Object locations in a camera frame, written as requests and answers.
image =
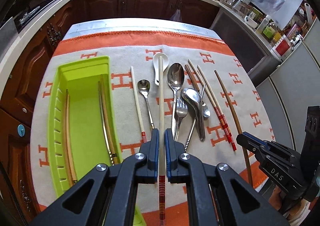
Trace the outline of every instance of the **white and orange tablecloth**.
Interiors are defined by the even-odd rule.
[[[32,177],[37,201],[41,209],[45,209],[57,198],[51,180],[50,164],[47,159],[48,105],[50,88],[57,67],[61,64],[81,59],[103,55],[110,56],[116,129],[121,144],[122,156],[126,158],[139,150],[141,141],[132,91],[130,66],[134,67],[136,81],[148,79],[151,83],[148,98],[155,127],[158,127],[158,87],[153,83],[155,74],[152,63],[152,57],[157,52],[163,52],[169,57],[169,66],[175,62],[179,62],[184,66],[188,63],[188,59],[191,59],[194,65],[201,66],[218,98],[234,139],[237,136],[236,126],[214,70],[219,72],[229,91],[243,131],[247,131],[263,140],[274,139],[270,121],[255,87],[241,63],[220,39],[164,31],[121,31],[97,33],[63,40],[57,47],[45,72],[32,120]],[[192,87],[187,73],[185,75],[183,87]],[[173,93],[169,86],[164,88],[164,98],[165,126],[169,128],[171,127],[171,105],[173,100]],[[241,147],[237,145],[237,151],[234,152],[232,150],[231,144],[227,142],[224,131],[206,95],[204,95],[204,100],[212,114],[205,121],[206,140],[200,142],[198,134],[195,132],[188,152],[200,158],[204,163],[216,165],[219,162],[226,162],[246,178]],[[147,108],[142,95],[139,96],[139,101],[144,127],[149,128]],[[179,135],[179,141],[182,143],[185,143],[191,122],[192,117],[189,114],[182,121]],[[149,139],[150,131],[148,129],[146,129],[146,134]],[[254,187],[257,187],[266,179],[266,176],[258,169],[259,164],[255,157],[252,154],[249,157],[252,164]],[[167,225],[188,224],[186,201],[185,187],[180,184],[171,185],[167,182]],[[159,203],[156,185],[139,186],[137,205],[143,213],[147,225],[158,224]]]

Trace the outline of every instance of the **table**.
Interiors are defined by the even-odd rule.
[[[201,66],[218,97],[234,138],[237,135],[236,127],[222,89],[211,75],[214,69],[218,70],[227,90],[230,91],[229,95],[235,105],[242,129],[262,139],[271,140],[273,138],[268,116],[252,82],[231,50],[214,31],[178,22],[151,19],[110,19],[75,24],[70,28],[50,60],[40,86],[32,120],[31,169],[36,196],[42,209],[57,198],[52,186],[50,164],[47,162],[46,142],[50,87],[56,68],[61,64],[80,59],[100,55],[110,56],[111,76],[114,83],[113,107],[117,110],[116,129],[122,157],[126,158],[139,150],[141,140],[131,91],[132,85],[130,85],[131,65],[135,68],[136,81],[148,79],[151,82],[149,102],[155,126],[158,125],[158,95],[152,82],[154,81],[152,56],[156,52],[167,54],[170,60],[169,65],[179,62],[184,66],[190,58],[194,65]],[[191,87],[187,75],[183,87]],[[150,138],[146,105],[142,96],[139,97],[147,138]],[[169,128],[171,124],[172,97],[171,89],[166,86],[164,92],[166,128]],[[194,133],[188,152],[201,158],[205,163],[215,165],[219,162],[227,162],[236,172],[245,177],[245,164],[240,146],[237,146],[238,150],[233,152],[206,95],[204,100],[212,113],[212,116],[205,122],[207,139],[200,143],[196,139],[198,138],[197,133]],[[182,122],[180,137],[184,136],[183,133],[188,133],[191,121],[192,117],[188,114]],[[255,186],[258,186],[266,177],[259,174],[258,164],[253,156],[250,162],[253,172],[257,175],[254,176]],[[186,217],[187,198],[181,185],[167,183],[166,188],[167,225],[174,225],[176,220],[181,220],[180,216],[184,216],[183,220]],[[157,198],[158,192],[155,186],[139,186],[137,205],[150,225],[155,223],[153,220],[157,217],[155,215],[158,210]]]

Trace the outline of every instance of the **brown wooden chopstick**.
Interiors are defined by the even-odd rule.
[[[193,87],[195,88],[195,90],[197,92],[200,92],[200,88],[199,88],[199,86],[198,86],[198,84],[196,82],[195,76],[193,75],[193,73],[190,70],[190,67],[187,64],[184,67],[185,67],[185,69],[186,69],[186,71],[187,71],[187,73],[188,73],[188,75],[189,75],[189,77],[191,79]]]
[[[229,104],[229,107],[230,107],[230,111],[231,111],[233,120],[235,121],[235,124],[236,124],[236,128],[237,128],[238,134],[241,134],[241,133],[242,133],[242,129],[241,129],[241,126],[240,126],[240,122],[239,122],[238,116],[237,116],[237,114],[236,114],[236,110],[235,110],[234,107],[233,107],[233,104],[232,104],[232,102],[231,102],[231,100],[230,100],[230,97],[229,97],[229,95],[228,95],[228,92],[227,92],[227,90],[226,90],[226,88],[225,88],[225,86],[224,86],[224,84],[223,84],[223,82],[222,82],[222,80],[221,80],[221,78],[220,78],[217,70],[215,70],[214,72],[215,72],[215,74],[216,74],[216,76],[217,76],[217,79],[218,79],[218,81],[219,81],[219,83],[220,83],[220,85],[221,85],[221,88],[222,88],[222,90],[223,90],[223,92],[224,92],[224,94],[225,94],[225,96],[226,96],[226,99],[227,99],[227,102],[228,102],[228,104]],[[249,184],[250,184],[251,186],[253,186],[252,172],[251,172],[251,166],[250,166],[250,161],[249,161],[248,152],[247,152],[247,150],[246,150],[244,147],[242,147],[242,151],[243,151],[243,155],[244,155],[245,166],[246,166],[247,172],[248,172],[248,181],[249,181]]]

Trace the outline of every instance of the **cabinet door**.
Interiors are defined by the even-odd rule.
[[[17,196],[20,207],[28,221],[39,212],[33,188],[30,164],[30,128],[24,126],[25,135],[18,135],[20,122],[0,109],[0,161],[2,162]],[[21,222],[11,194],[0,174],[0,192],[4,204],[18,222]]]
[[[121,18],[125,15],[127,0],[77,0],[84,11],[84,21]]]
[[[128,0],[127,17],[168,20],[177,0]]]
[[[52,56],[46,27],[38,31],[14,65],[0,100],[0,107],[18,121],[31,126],[39,87]]]
[[[210,28],[219,7],[200,0],[178,0],[182,22],[203,28]]]
[[[73,2],[70,1],[49,19],[49,23],[55,27],[55,30],[61,32],[61,39],[65,36],[70,27],[77,23],[77,12]]]

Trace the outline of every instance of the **green tray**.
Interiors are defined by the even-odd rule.
[[[69,100],[69,134],[71,152],[77,179],[80,180],[95,165],[110,166],[110,158],[103,135],[100,114],[98,81],[105,89],[106,106],[112,138],[117,156],[122,162],[121,148],[117,138],[112,103],[108,56],[94,57],[58,67],[53,81],[48,114],[48,159],[52,182],[57,197],[70,188],[70,173],[65,162],[63,120],[65,117],[66,92]],[[134,225],[146,225],[136,208]]]

